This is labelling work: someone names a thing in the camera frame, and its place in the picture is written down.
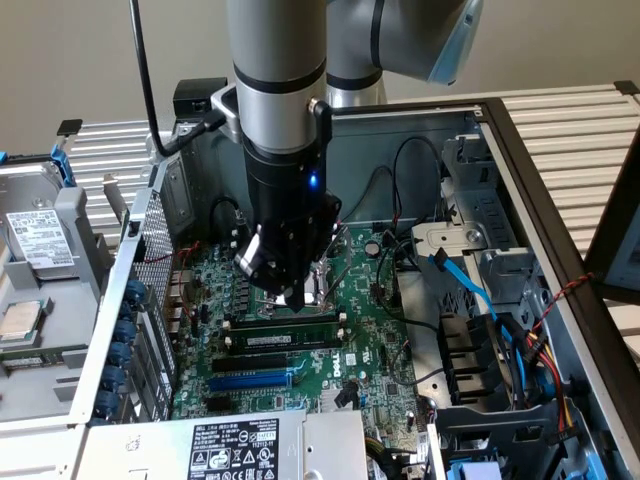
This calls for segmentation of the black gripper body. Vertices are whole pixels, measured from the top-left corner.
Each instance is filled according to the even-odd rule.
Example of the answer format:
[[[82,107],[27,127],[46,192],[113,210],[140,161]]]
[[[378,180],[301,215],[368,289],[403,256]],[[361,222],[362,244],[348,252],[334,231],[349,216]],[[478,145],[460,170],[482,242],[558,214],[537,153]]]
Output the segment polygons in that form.
[[[255,233],[262,240],[328,238],[326,148],[316,142],[292,153],[243,143]]]

